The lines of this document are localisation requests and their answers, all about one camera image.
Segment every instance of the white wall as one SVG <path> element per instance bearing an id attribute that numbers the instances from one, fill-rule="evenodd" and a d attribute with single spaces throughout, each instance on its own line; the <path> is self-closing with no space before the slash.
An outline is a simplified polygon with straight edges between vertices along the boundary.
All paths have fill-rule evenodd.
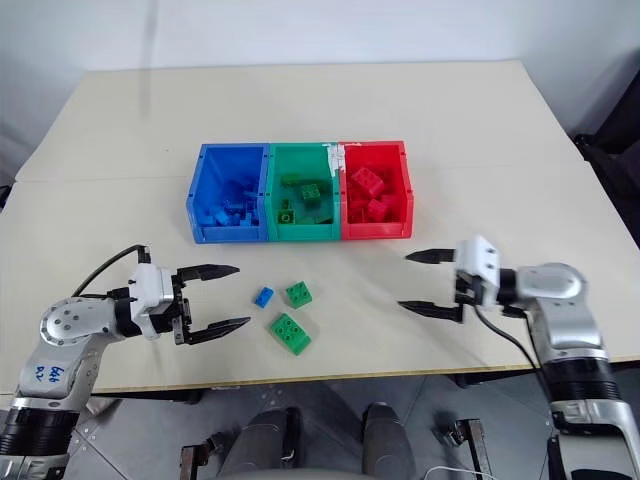
<path id="1" fill-rule="evenodd" d="M 640 0 L 0 0 L 0 170 L 85 70 L 520 58 L 573 132 L 606 117 L 639 48 Z"/>

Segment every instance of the robotic arm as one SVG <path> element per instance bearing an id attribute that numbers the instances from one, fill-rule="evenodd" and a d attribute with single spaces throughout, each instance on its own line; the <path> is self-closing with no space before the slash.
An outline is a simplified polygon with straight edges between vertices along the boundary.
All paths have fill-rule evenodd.
<path id="1" fill-rule="evenodd" d="M 127 287 L 105 295 L 82 295 L 93 278 L 134 251 L 138 265 Z M 177 345 L 194 345 L 223 337 L 249 321 L 248 317 L 225 320 L 191 332 L 189 301 L 182 296 L 189 280 L 211 280 L 238 271 L 228 265 L 199 265 L 171 275 L 151 263 L 147 247 L 135 245 L 99 267 L 70 298 L 49 307 L 0 434 L 0 479 L 63 477 L 71 432 L 109 344 L 137 335 L 153 340 L 173 332 Z"/>
<path id="2" fill-rule="evenodd" d="M 527 319 L 559 431 L 548 443 L 550 478 L 640 479 L 638 428 L 618 392 L 580 272 L 561 263 L 500 269 L 497 249 L 480 236 L 455 250 L 424 250 L 407 259 L 428 264 L 454 261 L 457 305 L 399 302 L 403 307 L 462 323 L 464 305 L 470 305 L 485 325 L 519 348 L 517 340 L 484 318 L 479 307 L 498 304 L 503 315 Z"/>

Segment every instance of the blue bin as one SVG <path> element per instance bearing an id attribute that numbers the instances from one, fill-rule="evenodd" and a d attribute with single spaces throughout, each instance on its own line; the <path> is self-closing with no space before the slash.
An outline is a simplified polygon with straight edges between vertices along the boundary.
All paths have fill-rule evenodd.
<path id="1" fill-rule="evenodd" d="M 266 242 L 269 144 L 205 144 L 187 212 L 196 243 Z"/>

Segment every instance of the white sticker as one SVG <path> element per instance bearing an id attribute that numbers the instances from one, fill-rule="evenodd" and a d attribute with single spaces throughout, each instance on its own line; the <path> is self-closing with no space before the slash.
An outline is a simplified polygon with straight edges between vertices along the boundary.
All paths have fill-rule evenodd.
<path id="1" fill-rule="evenodd" d="M 329 170 L 331 171 L 331 176 L 335 177 L 338 170 L 344 169 L 344 146 L 328 144 L 327 152 L 329 157 Z"/>

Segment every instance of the green bin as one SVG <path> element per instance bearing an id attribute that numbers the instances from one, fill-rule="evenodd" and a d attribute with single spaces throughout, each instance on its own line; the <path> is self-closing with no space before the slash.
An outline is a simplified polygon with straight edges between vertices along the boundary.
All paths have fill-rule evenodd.
<path id="1" fill-rule="evenodd" d="M 340 240 L 334 143 L 272 143 L 265 210 L 270 242 Z"/>

